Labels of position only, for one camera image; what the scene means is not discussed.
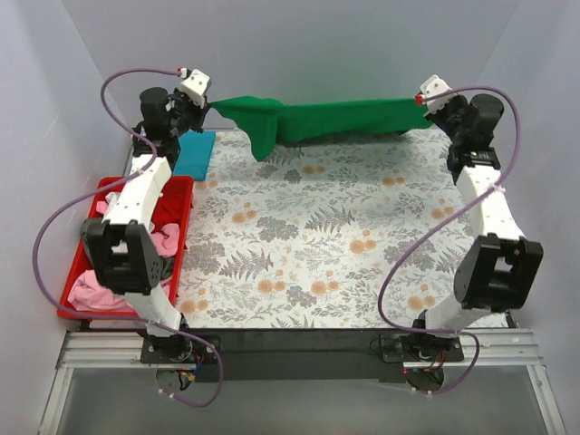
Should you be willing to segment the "green t shirt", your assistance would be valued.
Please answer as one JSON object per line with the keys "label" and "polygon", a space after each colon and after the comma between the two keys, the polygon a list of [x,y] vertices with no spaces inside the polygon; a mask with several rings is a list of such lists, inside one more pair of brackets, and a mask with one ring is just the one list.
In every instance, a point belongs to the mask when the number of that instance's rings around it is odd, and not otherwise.
{"label": "green t shirt", "polygon": [[281,140],[298,143],[335,133],[380,135],[427,129],[426,109],[412,98],[284,104],[240,96],[211,103],[249,138],[255,160],[263,161]]}

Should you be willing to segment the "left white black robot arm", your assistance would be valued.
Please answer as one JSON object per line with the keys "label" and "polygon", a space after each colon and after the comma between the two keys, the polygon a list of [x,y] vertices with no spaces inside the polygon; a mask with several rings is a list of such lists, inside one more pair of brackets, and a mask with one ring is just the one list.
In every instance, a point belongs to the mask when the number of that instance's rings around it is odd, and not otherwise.
{"label": "left white black robot arm", "polygon": [[193,351],[182,333],[183,315],[162,288],[163,259],[154,245],[150,223],[160,194],[180,152],[179,138],[200,132],[208,111],[207,88],[196,82],[173,92],[153,87],[140,94],[141,122],[132,130],[132,178],[101,220],[88,219],[83,242],[96,279],[147,321],[152,349],[181,363]]}

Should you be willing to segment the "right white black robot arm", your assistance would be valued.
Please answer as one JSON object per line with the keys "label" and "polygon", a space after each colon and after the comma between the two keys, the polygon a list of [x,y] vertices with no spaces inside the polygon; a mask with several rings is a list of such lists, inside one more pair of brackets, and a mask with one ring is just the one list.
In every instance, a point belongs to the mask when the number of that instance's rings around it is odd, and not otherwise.
{"label": "right white black robot arm", "polygon": [[500,190],[500,163],[491,145],[504,112],[495,96],[448,95],[428,101],[427,117],[450,138],[447,168],[464,201],[481,198],[468,213],[473,243],[453,279],[453,293],[414,321],[420,331],[406,348],[418,360],[442,357],[457,333],[527,300],[544,250],[528,240]]}

